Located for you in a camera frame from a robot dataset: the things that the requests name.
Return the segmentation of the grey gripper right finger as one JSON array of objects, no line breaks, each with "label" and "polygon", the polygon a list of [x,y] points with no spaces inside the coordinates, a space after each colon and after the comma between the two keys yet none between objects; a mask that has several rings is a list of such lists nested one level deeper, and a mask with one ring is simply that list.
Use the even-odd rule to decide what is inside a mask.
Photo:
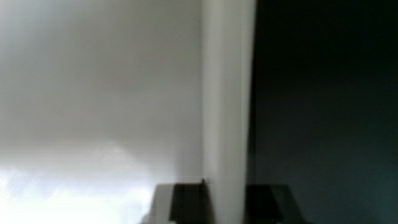
[{"label": "grey gripper right finger", "polygon": [[244,224],[310,224],[287,185],[246,186]]}]

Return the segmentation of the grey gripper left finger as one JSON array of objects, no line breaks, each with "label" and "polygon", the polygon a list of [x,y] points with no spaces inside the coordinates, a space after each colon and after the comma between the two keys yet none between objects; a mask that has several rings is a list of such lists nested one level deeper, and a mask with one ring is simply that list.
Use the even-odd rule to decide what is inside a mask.
[{"label": "grey gripper left finger", "polygon": [[211,204],[203,182],[156,186],[143,224],[211,224]]}]

